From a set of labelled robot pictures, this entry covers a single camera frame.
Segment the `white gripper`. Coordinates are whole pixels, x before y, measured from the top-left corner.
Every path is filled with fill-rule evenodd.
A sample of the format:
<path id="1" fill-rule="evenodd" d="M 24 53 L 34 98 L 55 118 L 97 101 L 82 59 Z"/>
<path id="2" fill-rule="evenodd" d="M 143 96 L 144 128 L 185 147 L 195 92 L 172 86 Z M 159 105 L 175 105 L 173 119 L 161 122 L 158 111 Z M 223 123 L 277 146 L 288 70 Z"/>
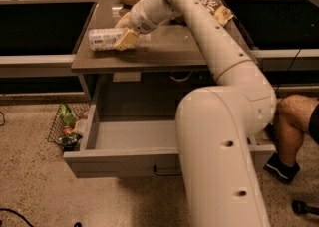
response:
<path id="1" fill-rule="evenodd" d="M 116 28 L 128 28 L 129 26 L 131 29 L 125 29 L 114 44 L 114 48 L 118 51 L 133 47 L 139 39 L 138 33 L 148 34 L 157 27 L 147 16 L 143 0 L 135 4 L 131 12 L 126 13 L 116 24 Z"/>

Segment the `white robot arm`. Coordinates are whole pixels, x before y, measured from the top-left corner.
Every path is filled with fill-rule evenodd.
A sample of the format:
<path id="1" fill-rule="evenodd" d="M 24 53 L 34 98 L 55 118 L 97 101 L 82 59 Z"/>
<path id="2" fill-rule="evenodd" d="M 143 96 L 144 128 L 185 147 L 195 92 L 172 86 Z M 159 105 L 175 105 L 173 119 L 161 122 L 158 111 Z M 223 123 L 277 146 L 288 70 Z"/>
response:
<path id="1" fill-rule="evenodd" d="M 215 80 L 187 94 L 175 116 L 191 227 L 270 227 L 247 140 L 272 121 L 274 90 L 200 0 L 142 0 L 119 24 L 147 34 L 175 14 Z"/>

